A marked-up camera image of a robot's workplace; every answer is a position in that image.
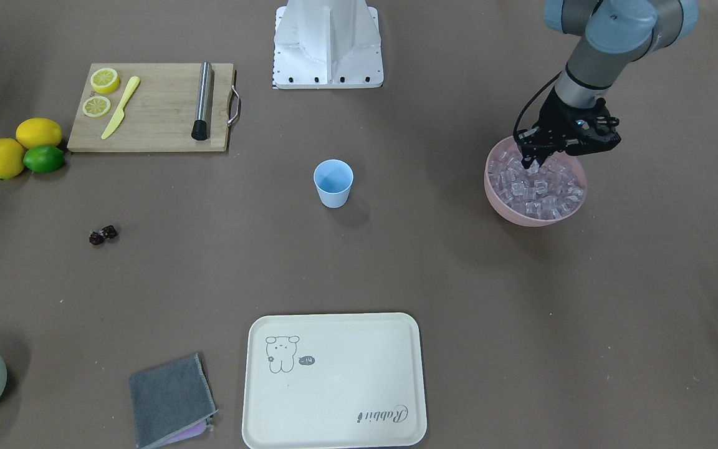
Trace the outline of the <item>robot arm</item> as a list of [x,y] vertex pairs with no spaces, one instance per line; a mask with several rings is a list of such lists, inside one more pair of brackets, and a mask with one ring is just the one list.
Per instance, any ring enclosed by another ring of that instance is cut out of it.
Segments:
[[542,86],[547,97],[535,124],[513,128],[522,166],[543,165],[558,152],[578,157],[615,148],[620,122],[604,94],[631,62],[686,37],[699,14],[695,1],[547,1],[546,25],[580,40]]

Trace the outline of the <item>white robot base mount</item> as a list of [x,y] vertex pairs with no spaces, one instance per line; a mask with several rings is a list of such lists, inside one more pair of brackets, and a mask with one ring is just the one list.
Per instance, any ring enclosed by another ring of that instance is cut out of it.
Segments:
[[365,1],[288,1],[274,20],[273,88],[383,85],[378,11]]

